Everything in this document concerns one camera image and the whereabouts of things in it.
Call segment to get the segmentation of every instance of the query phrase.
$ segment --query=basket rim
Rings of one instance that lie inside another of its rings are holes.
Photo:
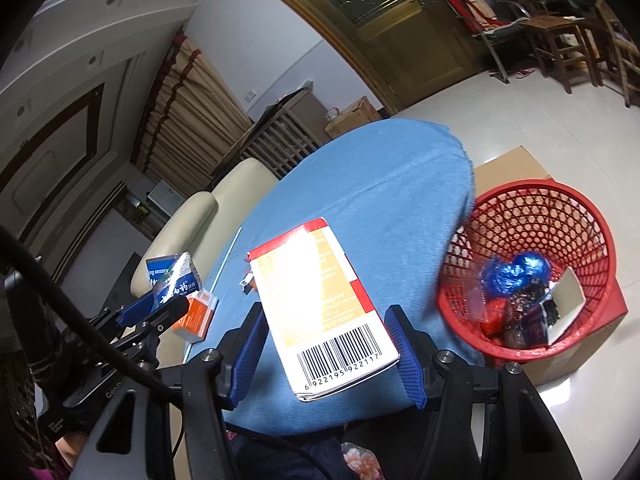
[[[457,336],[459,336],[459,338],[464,340],[473,348],[481,351],[483,354],[487,354],[498,359],[518,362],[528,362],[543,357],[546,358],[558,355],[559,353],[564,352],[565,350],[574,346],[576,343],[581,341],[589,332],[591,332],[595,323],[600,318],[601,314],[607,306],[607,300],[609,299],[612,288],[614,286],[614,282],[616,280],[617,263],[616,248],[613,242],[613,236],[611,234],[611,230],[609,229],[609,225],[604,219],[604,216],[600,213],[599,209],[596,208],[591,200],[589,200],[579,191],[576,191],[572,187],[566,186],[565,184],[562,184],[560,182],[556,182],[553,179],[531,178],[525,180],[515,180],[513,182],[508,182],[506,184],[502,184],[501,186],[494,187],[493,189],[482,193],[482,195],[476,198],[474,210],[478,208],[479,205],[487,202],[489,199],[494,198],[497,195],[516,189],[527,188],[549,189],[562,192],[575,199],[582,206],[584,206],[591,215],[593,215],[598,224],[600,224],[600,229],[602,230],[602,234],[605,239],[605,244],[608,252],[607,256],[609,258],[609,272],[602,298],[598,302],[596,309],[589,316],[589,319],[584,322],[578,330],[568,335],[567,337],[563,337],[561,340],[555,342],[551,346],[526,350],[514,350],[511,348],[497,346],[483,340],[482,338],[470,332],[467,327],[458,320],[458,316],[453,312],[453,310],[449,308],[445,292],[443,288],[438,286],[438,309],[442,314],[442,317],[447,321],[450,328],[456,333]]]

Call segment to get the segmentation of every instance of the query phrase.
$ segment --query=orange and white box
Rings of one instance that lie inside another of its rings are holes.
[[[293,393],[316,400],[383,372],[398,351],[323,218],[249,252]]]
[[[207,290],[200,290],[188,295],[189,311],[174,323],[175,335],[195,344],[204,341],[218,305],[218,298]]]

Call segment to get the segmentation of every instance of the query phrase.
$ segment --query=wooden stool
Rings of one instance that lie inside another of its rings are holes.
[[[545,59],[549,59],[558,70],[560,82],[564,85],[564,89],[568,94],[571,93],[571,84],[569,83],[566,66],[578,61],[585,61],[587,63],[591,83],[594,86],[602,85],[600,72],[595,69],[591,43],[584,39],[587,35],[581,21],[582,20],[568,20],[561,16],[536,16],[535,18],[521,22],[527,31],[542,76],[548,77]],[[558,39],[561,34],[573,34],[578,41],[578,45],[558,46]],[[569,57],[569,54],[572,52],[578,52],[581,55]]]

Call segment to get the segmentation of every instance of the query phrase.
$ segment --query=door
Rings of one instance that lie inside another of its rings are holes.
[[[285,1],[342,47],[391,112],[482,70],[478,46],[443,0]]]

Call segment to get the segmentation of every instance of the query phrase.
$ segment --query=black cable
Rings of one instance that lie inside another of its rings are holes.
[[[181,422],[180,434],[178,435],[178,440],[175,441],[174,450],[171,452],[171,458],[175,458],[175,454],[178,452],[178,448],[180,447],[180,443],[182,442],[183,437],[184,437],[184,422]]]
[[[62,289],[51,279],[47,271],[36,262],[29,251],[5,228],[0,226],[0,256],[15,267],[33,286],[49,307],[73,330],[78,337],[93,348],[105,362],[139,384],[146,386],[163,400],[182,406],[180,393],[174,392],[162,381],[118,352],[74,306]]]
[[[329,473],[327,469],[318,462],[318,460],[316,460],[300,446],[296,446],[294,443],[289,442],[288,440],[280,438],[279,436],[272,436],[264,433],[259,433],[258,431],[248,430],[247,428],[242,428],[241,426],[236,426],[235,424],[229,424],[228,422],[225,423],[225,426],[229,431],[233,431],[238,435],[252,438],[259,442],[263,442],[264,444],[269,444],[273,447],[281,447],[282,449],[293,451],[294,453],[300,455],[302,458],[306,459],[311,465],[315,466],[318,471],[322,473],[322,476],[326,478],[326,480],[334,480],[334,477],[331,476],[331,473]]]

